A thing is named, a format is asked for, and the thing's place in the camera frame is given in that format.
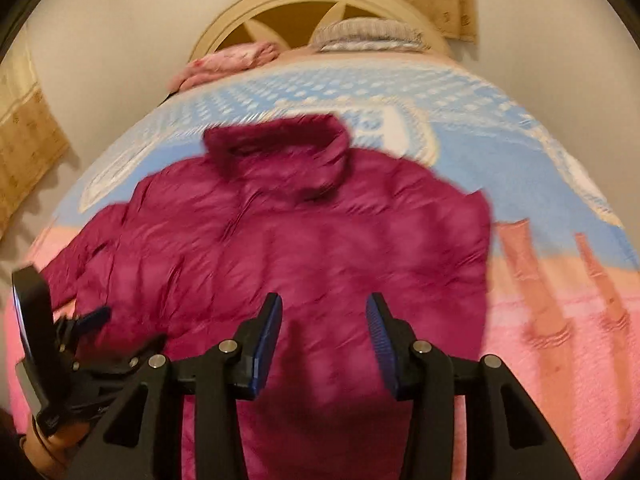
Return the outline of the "person's left hand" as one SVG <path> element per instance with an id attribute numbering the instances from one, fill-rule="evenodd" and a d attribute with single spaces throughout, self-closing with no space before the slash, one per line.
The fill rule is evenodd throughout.
<path id="1" fill-rule="evenodd" d="M 47 437 L 33 418 L 20 447 L 41 477 L 64 479 L 70 463 L 90 431 L 90 422 L 70 422 Z"/>

